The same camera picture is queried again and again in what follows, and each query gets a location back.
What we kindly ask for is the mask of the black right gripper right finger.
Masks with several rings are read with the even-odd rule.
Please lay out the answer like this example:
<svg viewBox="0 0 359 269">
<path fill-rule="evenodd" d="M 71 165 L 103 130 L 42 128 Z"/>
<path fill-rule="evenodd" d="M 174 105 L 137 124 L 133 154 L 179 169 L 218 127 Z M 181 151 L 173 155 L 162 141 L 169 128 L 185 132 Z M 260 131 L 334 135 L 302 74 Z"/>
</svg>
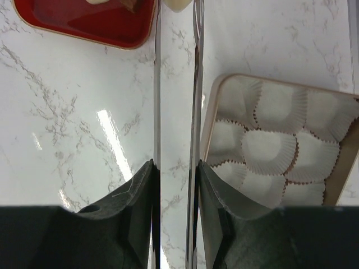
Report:
<svg viewBox="0 0 359 269">
<path fill-rule="evenodd" d="M 199 166 L 207 268 L 357 268 L 358 208 L 267 208 Z"/>
</svg>

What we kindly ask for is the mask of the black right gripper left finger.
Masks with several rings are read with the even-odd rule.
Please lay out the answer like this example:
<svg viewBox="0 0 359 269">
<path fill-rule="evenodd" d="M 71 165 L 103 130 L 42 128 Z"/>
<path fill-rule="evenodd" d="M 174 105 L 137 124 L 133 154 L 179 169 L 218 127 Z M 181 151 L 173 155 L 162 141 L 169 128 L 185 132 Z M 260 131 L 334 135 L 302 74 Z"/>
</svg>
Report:
<svg viewBox="0 0 359 269">
<path fill-rule="evenodd" d="M 2 268 L 146 268 L 153 162 L 100 200 L 61 206 L 1 207 Z"/>
</svg>

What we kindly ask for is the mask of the steel tongs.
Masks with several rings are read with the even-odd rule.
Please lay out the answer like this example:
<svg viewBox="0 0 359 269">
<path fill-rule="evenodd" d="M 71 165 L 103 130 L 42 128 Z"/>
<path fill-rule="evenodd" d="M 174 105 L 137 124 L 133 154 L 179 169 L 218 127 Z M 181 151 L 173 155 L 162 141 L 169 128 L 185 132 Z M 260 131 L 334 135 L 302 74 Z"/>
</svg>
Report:
<svg viewBox="0 0 359 269">
<path fill-rule="evenodd" d="M 155 45 L 154 45 L 154 196 L 152 211 L 152 254 L 151 268 L 160 268 L 160 163 L 161 163 L 161 26 L 162 1 L 155 1 Z M 186 223 L 185 267 L 197 268 L 197 221 L 199 208 L 198 166 L 200 162 L 201 102 L 203 83 L 203 52 L 205 2 L 193 1 L 192 22 L 195 39 L 195 69 L 191 118 L 190 169 L 188 175 L 188 201 Z"/>
</svg>

